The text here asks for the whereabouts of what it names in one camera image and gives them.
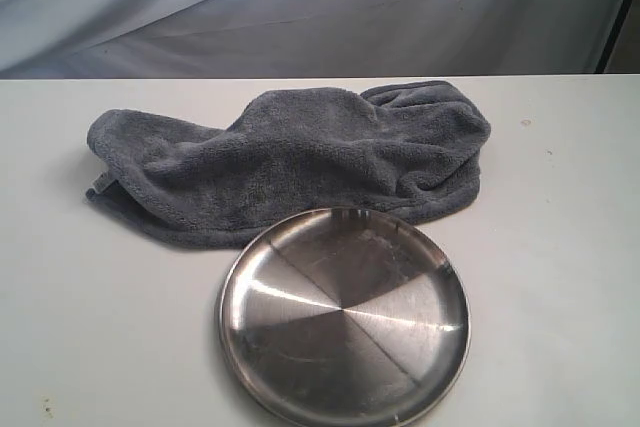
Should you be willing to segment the grey backdrop cloth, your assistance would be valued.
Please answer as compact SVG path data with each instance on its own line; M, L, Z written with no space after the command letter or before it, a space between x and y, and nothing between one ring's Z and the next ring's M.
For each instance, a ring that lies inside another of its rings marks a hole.
M586 73L621 0L1 0L5 78Z

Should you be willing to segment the grey fluffy towel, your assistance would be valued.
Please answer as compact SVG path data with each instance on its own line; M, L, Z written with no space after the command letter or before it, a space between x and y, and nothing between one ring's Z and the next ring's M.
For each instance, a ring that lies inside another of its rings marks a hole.
M271 90L227 128L113 109L87 144L89 202L181 248L232 249L294 214L365 208L411 224L468 207L491 127L445 81Z

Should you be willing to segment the round stainless steel plate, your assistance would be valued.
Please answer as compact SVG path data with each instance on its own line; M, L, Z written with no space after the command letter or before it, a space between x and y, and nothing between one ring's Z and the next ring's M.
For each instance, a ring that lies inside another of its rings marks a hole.
M298 426L404 426L462 372L463 284L418 228L366 209L302 212L239 254L216 327L236 382Z

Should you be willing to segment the black stand pole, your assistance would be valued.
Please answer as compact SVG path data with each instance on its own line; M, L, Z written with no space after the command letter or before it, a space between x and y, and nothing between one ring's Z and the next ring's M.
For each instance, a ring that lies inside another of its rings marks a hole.
M639 73L639 0L620 0L594 73Z

